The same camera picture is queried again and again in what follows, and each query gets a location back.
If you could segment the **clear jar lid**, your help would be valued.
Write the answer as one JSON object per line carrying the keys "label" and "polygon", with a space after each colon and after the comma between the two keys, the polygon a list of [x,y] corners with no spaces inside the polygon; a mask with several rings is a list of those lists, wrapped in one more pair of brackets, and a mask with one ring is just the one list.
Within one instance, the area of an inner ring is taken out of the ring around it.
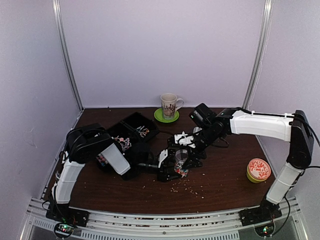
{"label": "clear jar lid", "polygon": [[175,152],[175,161],[177,163],[184,163],[188,157],[189,155],[186,149],[179,149]]}

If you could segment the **clear plastic jar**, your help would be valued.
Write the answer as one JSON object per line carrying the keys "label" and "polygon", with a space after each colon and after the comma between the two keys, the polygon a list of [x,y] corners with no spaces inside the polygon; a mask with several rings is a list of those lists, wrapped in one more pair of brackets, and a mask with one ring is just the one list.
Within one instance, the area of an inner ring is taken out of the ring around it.
{"label": "clear plastic jar", "polygon": [[175,161],[175,165],[174,165],[174,171],[176,173],[180,174],[182,178],[187,177],[188,176],[188,172],[189,172],[188,169],[184,168],[185,162],[184,163],[182,163],[182,162],[180,163],[180,162],[176,162]]}

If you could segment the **metal candy scoop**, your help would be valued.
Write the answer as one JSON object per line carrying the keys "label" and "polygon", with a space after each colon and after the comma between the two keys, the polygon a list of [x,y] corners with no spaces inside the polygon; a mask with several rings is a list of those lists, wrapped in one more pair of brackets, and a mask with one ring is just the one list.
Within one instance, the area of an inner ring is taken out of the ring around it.
{"label": "metal candy scoop", "polygon": [[193,129],[192,132],[195,134],[195,133],[198,133],[198,132],[201,131],[201,130],[202,130],[201,127],[196,126],[196,127],[194,127],[194,129]]}

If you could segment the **black bin small lollipops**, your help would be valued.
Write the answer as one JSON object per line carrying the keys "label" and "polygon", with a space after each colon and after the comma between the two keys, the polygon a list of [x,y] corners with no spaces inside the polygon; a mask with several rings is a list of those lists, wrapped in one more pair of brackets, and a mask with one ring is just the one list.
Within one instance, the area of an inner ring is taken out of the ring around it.
{"label": "black bin small lollipops", "polygon": [[120,123],[128,130],[129,134],[136,140],[148,142],[160,133],[155,122],[140,112],[134,112],[125,117]]}

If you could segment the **black bin star candies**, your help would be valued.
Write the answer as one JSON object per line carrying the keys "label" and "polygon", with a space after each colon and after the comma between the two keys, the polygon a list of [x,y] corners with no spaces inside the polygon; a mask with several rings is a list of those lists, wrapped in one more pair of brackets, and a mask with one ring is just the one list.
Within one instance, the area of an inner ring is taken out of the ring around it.
{"label": "black bin star candies", "polygon": [[97,166],[101,171],[103,171],[104,173],[107,173],[110,171],[110,165],[102,154],[98,154],[96,157],[96,160],[97,160]]}

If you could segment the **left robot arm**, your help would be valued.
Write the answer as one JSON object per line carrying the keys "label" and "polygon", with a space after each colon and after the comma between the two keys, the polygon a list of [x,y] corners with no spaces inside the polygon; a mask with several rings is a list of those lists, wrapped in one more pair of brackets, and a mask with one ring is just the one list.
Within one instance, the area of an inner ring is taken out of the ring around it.
{"label": "left robot arm", "polygon": [[91,161],[103,168],[111,167],[125,181],[142,172],[156,174],[161,182],[181,178],[169,149],[155,157],[148,145],[148,140],[159,132],[158,128],[132,128],[119,123],[109,129],[94,123],[71,130],[62,152],[62,169],[56,173],[49,198],[53,215],[61,222],[72,218],[71,193],[80,172]]}

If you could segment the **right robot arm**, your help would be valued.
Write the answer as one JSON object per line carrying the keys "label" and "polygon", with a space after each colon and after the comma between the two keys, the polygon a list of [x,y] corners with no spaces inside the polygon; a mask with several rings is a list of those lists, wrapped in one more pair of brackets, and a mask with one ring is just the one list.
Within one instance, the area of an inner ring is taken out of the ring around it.
{"label": "right robot arm", "polygon": [[249,111],[241,107],[213,112],[201,103],[189,114],[200,128],[195,133],[183,133],[175,142],[203,152],[217,139],[226,135],[255,135],[290,143],[289,154],[279,175],[256,210],[259,220],[268,220],[286,193],[312,162],[314,141],[318,139],[302,110],[295,113],[273,114]]}

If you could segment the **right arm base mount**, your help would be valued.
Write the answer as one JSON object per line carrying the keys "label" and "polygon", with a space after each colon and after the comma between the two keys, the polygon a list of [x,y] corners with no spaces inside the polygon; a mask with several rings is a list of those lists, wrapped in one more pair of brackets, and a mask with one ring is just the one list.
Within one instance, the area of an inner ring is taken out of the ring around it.
{"label": "right arm base mount", "polygon": [[276,207],[258,206],[247,208],[241,210],[238,214],[243,227],[268,222],[282,216],[278,205]]}

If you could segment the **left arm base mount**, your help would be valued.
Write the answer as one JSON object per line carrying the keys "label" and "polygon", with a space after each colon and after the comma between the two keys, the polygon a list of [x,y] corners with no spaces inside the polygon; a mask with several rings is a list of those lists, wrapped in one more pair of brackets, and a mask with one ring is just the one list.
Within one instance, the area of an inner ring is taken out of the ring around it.
{"label": "left arm base mount", "polygon": [[89,219],[89,212],[70,208],[68,204],[50,204],[46,212],[46,218],[57,222],[67,223],[77,227],[86,227]]}

